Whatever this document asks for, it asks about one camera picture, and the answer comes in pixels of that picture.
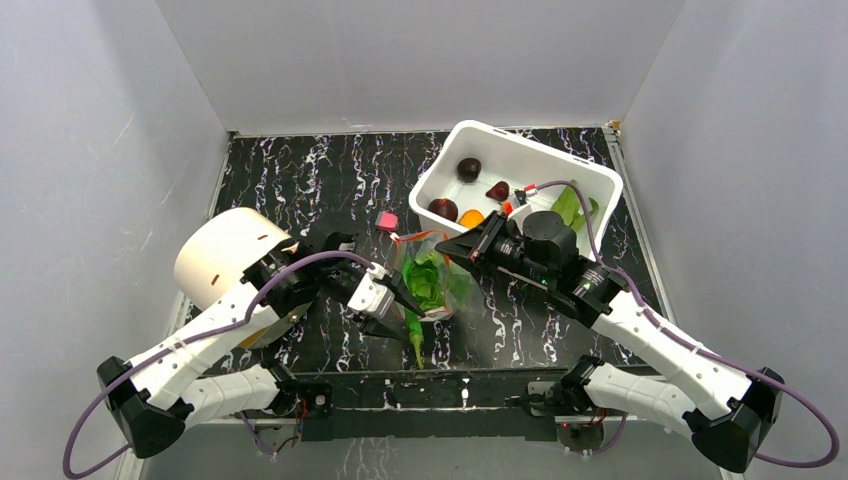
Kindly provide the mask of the green napa cabbage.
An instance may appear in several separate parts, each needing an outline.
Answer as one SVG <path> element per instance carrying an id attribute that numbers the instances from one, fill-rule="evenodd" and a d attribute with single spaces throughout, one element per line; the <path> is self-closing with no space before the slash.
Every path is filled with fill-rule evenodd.
<path id="1" fill-rule="evenodd" d="M 435 252 L 407 258 L 401 273 L 420 307 L 433 318 L 449 316 L 460 309 L 476 287 L 470 274 Z"/>

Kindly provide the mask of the long green chili pepper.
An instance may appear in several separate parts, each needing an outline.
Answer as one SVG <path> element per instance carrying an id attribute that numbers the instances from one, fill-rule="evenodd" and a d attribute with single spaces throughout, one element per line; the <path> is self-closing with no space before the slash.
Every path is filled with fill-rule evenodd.
<path id="1" fill-rule="evenodd" d="M 422 354 L 422 346 L 424 343 L 424 334 L 419 317 L 411 310 L 404 310 L 405 325 L 407 328 L 408 340 L 413 347 L 415 354 L 415 365 L 419 370 L 425 368 L 424 358 Z"/>

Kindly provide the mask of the clear zip top bag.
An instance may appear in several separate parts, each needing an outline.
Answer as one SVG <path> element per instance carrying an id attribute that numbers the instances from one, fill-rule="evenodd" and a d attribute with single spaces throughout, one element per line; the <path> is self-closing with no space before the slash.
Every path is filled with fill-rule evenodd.
<path id="1" fill-rule="evenodd" d="M 478 282 L 435 249 L 449 239 L 445 232 L 431 229 L 406 235 L 392 233 L 390 238 L 395 248 L 392 267 L 401 273 L 407 289 L 424 310 L 422 323 L 484 312 L 484 296 Z"/>

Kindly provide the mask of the white plastic bin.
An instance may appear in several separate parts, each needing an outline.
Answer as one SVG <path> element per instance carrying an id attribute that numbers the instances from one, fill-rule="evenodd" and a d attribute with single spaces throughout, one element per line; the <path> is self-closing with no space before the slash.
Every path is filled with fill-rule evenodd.
<path id="1" fill-rule="evenodd" d="M 463 183 L 456 175 L 457 163 L 468 157 L 482 163 L 474 183 Z M 469 209 L 487 215 L 501 208 L 500 203 L 485 196 L 499 181 L 507 182 L 511 190 L 530 184 L 541 187 L 554 181 L 554 186 L 539 189 L 531 199 L 533 212 L 549 209 L 564 189 L 562 181 L 575 181 L 586 200 L 591 197 L 599 203 L 592 221 L 597 247 L 601 246 L 623 190 L 621 176 L 611 168 L 478 121 L 465 120 L 451 130 L 435 161 L 415 183 L 408 196 L 409 208 L 418 216 L 423 231 L 438 229 L 450 237 L 456 236 L 466 229 L 430 213 L 428 204 L 436 198 L 448 198 L 456 203 L 460 215 Z"/>

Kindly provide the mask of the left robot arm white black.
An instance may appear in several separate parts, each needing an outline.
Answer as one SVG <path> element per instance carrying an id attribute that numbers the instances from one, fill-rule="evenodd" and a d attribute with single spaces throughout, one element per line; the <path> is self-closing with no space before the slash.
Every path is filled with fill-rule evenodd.
<path id="1" fill-rule="evenodd" d="M 172 446 L 208 420 L 268 410 L 286 416 L 318 413 L 314 383 L 301 383 L 283 367 L 254 366 L 216 377 L 206 371 L 254 335 L 276 327 L 288 332 L 311 303 L 327 296 L 358 314 L 369 335 L 389 338 L 382 323 L 391 306 L 417 317 L 426 312 L 396 269 L 368 261 L 334 234 L 317 253 L 293 238 L 261 246 L 235 280 L 196 319 L 149 350 L 123 360 L 112 356 L 96 370 L 104 403 L 133 453 L 146 459 Z"/>

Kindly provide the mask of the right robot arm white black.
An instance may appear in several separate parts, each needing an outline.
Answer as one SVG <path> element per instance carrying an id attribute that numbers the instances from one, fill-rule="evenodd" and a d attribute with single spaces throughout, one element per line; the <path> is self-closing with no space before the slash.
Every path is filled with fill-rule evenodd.
<path id="1" fill-rule="evenodd" d="M 762 382 L 723 366 L 692 339 L 640 305 L 623 275 L 579 253 L 577 235 L 559 214 L 534 212 L 517 224 L 494 212 L 483 224 L 439 242 L 436 251 L 476 279 L 502 272 L 539 289 L 569 319 L 610 338 L 647 362 L 662 380 L 629 374 L 582 356 L 547 388 L 528 386 L 538 415 L 587 414 L 596 408 L 635 415 L 688 438 L 717 466 L 747 470 L 776 421 L 781 378 Z"/>

